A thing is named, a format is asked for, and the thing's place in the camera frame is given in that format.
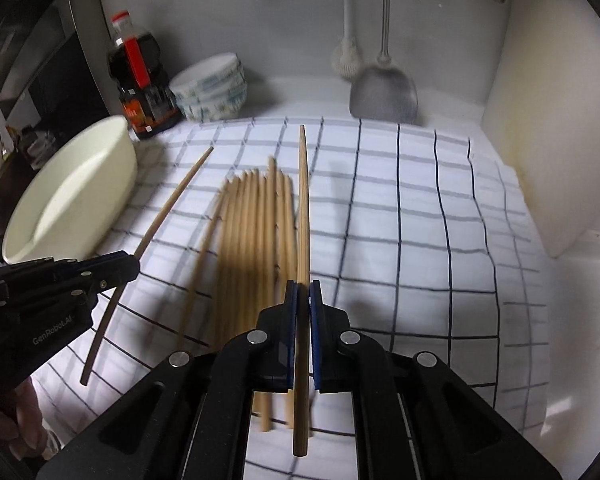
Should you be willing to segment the left hand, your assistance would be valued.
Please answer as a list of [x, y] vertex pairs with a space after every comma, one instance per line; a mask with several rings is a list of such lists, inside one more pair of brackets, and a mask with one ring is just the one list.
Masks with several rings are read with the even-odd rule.
[[47, 431], [32, 379], [28, 377], [4, 394], [3, 402], [15, 414], [0, 410], [0, 440], [8, 444], [16, 460], [40, 456], [46, 448]]

